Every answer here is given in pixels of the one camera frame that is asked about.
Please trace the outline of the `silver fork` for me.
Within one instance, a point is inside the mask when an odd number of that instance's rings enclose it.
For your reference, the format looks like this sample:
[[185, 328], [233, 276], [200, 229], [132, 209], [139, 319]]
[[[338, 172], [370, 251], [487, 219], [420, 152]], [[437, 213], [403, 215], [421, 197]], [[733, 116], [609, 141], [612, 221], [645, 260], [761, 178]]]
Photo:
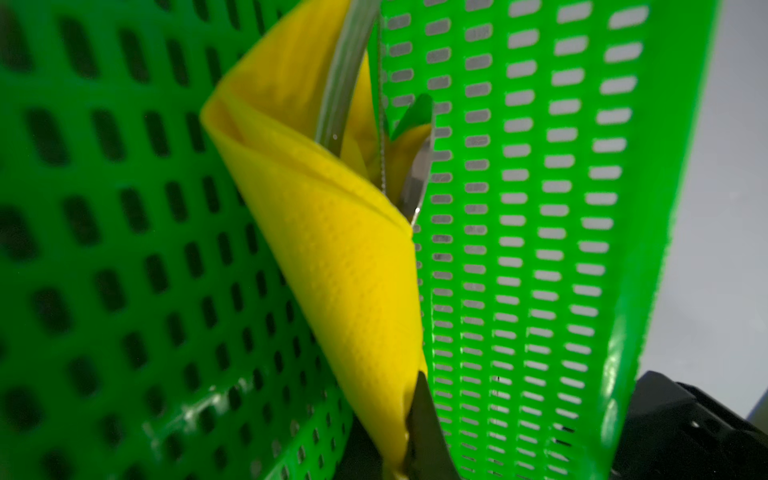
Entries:
[[352, 0], [342, 16], [314, 135], [315, 142], [335, 156], [342, 150], [353, 90], [380, 8], [380, 1]]

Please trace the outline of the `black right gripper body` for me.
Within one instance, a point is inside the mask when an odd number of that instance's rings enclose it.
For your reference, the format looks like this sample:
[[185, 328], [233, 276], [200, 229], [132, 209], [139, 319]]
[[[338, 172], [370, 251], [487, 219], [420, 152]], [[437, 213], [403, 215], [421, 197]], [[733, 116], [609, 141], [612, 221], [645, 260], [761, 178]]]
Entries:
[[612, 479], [765, 479], [767, 434], [699, 388], [648, 371], [637, 381]]

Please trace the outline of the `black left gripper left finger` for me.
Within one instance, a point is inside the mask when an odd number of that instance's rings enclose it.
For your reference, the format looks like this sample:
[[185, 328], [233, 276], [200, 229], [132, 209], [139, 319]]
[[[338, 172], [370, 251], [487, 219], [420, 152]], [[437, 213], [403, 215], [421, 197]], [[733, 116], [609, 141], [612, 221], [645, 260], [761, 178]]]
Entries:
[[357, 417], [354, 417], [344, 455], [334, 480], [382, 480], [384, 465], [376, 446]]

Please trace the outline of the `yellow paper napkin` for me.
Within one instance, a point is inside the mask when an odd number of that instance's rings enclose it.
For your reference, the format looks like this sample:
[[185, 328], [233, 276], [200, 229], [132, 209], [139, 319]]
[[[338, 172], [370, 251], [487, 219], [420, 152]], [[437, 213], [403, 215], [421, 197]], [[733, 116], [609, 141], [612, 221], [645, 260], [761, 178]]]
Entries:
[[378, 154], [366, 67], [341, 154], [313, 138], [347, 8], [298, 3], [219, 82], [201, 121], [387, 476], [400, 479], [426, 362], [412, 229], [370, 180]]

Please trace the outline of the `silver knife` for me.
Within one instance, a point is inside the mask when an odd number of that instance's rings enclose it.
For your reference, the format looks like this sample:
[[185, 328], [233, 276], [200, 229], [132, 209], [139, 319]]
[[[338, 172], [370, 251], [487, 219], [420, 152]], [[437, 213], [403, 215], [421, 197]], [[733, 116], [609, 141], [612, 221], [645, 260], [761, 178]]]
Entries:
[[420, 94], [407, 108], [394, 140], [405, 148], [407, 160], [397, 206], [414, 225], [422, 208], [433, 155], [434, 101], [429, 94]]

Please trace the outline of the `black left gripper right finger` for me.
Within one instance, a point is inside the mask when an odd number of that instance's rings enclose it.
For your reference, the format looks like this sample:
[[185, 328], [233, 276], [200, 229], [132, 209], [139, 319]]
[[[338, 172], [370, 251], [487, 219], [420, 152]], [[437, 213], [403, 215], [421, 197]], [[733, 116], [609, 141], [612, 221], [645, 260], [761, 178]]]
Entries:
[[423, 371], [418, 372], [407, 417], [405, 472], [411, 480], [460, 480], [445, 442]]

